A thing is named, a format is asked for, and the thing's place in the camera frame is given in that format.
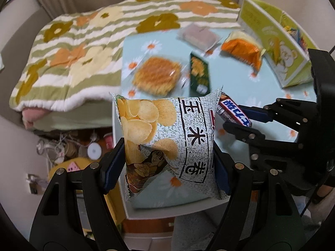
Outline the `person's right hand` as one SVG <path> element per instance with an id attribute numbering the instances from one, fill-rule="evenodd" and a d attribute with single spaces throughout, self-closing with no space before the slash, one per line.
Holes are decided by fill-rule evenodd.
<path id="1" fill-rule="evenodd" d="M 333 190 L 333 187 L 322 185 L 318 188 L 316 195 L 318 197 L 324 198 L 326 197 L 331 191 Z"/>

